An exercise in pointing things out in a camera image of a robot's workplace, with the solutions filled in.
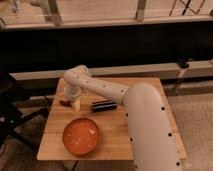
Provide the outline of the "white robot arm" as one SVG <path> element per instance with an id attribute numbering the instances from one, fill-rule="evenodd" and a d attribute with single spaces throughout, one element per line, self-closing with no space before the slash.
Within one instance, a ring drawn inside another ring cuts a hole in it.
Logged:
<path id="1" fill-rule="evenodd" d="M 71 101 L 86 89 L 124 107 L 136 171 L 183 171 L 163 99 L 154 86 L 92 78 L 85 65 L 66 70 L 64 81 L 64 95 Z"/>

